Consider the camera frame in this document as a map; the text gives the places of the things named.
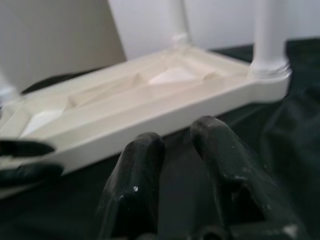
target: column base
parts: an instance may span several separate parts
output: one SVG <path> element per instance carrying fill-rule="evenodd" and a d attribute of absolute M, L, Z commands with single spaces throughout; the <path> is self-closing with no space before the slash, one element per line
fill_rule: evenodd
<path fill-rule="evenodd" d="M 248 78 L 256 82 L 252 98 L 259 103 L 283 99 L 287 95 L 291 75 L 289 63 L 277 69 L 256 69 L 251 66 Z"/>

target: white plastic base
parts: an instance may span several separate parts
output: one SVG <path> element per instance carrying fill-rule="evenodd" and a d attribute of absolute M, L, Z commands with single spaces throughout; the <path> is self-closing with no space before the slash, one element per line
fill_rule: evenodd
<path fill-rule="evenodd" d="M 56 152 L 41 161 L 57 161 L 68 174 L 121 152 L 143 132 L 168 135 L 202 115 L 286 95 L 290 75 L 261 81 L 248 73 L 247 63 L 217 53 L 170 49 L 5 105 L 0 137 L 50 143 Z M 0 161 L 0 169 L 11 164 Z M 0 189 L 0 198 L 21 189 Z"/>

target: white wall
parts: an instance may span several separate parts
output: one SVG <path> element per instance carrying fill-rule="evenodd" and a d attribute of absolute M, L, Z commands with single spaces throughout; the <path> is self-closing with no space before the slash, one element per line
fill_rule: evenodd
<path fill-rule="evenodd" d="M 128 59 L 170 46 L 167 1 L 173 0 L 109 0 Z M 319 36 L 320 1 L 287 1 L 288 37 Z M 186 0 L 193 42 L 205 49 L 252 43 L 254 3 L 255 0 Z"/>

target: white column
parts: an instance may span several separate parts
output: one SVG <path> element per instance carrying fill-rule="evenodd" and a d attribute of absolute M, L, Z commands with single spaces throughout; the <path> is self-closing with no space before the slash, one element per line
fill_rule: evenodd
<path fill-rule="evenodd" d="M 251 77 L 271 79 L 290 74 L 286 56 L 287 0 L 256 0 L 255 45 Z"/>
<path fill-rule="evenodd" d="M 291 79 L 286 56 L 288 0 L 256 0 L 253 62 L 248 77 L 255 81 L 253 98 L 273 102 L 284 98 Z"/>
<path fill-rule="evenodd" d="M 175 46 L 191 42 L 185 0 L 167 0 L 170 25 L 173 29 L 172 41 Z"/>

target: beige wall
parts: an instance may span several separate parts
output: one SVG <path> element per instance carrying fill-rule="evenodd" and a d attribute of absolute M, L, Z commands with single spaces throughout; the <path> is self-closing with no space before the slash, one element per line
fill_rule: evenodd
<path fill-rule="evenodd" d="M 108 0 L 0 0 L 0 70 L 20 91 L 124 60 Z"/>

